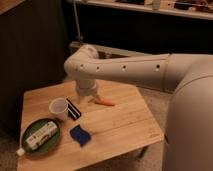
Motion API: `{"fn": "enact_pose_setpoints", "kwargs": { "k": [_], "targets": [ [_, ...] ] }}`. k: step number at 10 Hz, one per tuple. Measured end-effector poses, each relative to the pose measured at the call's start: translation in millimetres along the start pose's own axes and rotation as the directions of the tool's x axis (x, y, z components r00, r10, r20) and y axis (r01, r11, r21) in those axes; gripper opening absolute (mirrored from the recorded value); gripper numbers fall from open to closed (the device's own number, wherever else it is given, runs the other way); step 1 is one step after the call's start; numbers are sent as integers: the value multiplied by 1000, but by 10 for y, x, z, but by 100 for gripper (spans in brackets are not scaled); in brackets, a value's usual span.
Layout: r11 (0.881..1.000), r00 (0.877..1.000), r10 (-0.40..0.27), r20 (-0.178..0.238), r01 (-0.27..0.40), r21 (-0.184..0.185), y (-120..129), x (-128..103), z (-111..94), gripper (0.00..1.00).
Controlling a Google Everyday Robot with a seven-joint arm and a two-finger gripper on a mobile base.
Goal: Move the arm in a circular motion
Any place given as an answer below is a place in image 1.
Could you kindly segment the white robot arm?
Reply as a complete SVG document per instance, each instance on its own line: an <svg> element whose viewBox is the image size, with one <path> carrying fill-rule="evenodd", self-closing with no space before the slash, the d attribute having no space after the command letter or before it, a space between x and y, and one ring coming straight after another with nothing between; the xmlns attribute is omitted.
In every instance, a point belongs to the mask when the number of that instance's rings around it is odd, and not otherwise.
<svg viewBox="0 0 213 171"><path fill-rule="evenodd" d="M64 70L80 96L95 96L98 79L169 93L162 171L213 171L213 55L101 59L95 47L83 45Z"/></svg>

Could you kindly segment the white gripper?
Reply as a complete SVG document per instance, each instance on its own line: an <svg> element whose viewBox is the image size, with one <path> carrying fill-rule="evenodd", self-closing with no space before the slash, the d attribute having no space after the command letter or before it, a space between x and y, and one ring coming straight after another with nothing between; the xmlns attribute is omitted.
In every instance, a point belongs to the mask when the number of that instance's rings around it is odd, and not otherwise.
<svg viewBox="0 0 213 171"><path fill-rule="evenodd" d="M92 96L93 98L98 97L98 87L95 82L92 84L80 84L76 83L76 93L78 97L78 102L81 102L86 96Z"/></svg>

